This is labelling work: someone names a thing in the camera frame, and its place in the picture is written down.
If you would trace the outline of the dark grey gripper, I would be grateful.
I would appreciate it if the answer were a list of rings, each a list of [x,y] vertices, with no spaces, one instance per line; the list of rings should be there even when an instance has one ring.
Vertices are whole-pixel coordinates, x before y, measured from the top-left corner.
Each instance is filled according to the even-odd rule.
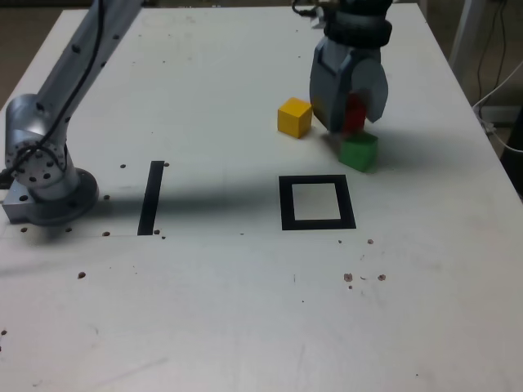
[[[380,48],[351,49],[328,38],[320,40],[312,61],[309,92],[313,113],[328,131],[342,132],[351,87],[364,103],[370,122],[382,117],[388,83],[381,59]]]

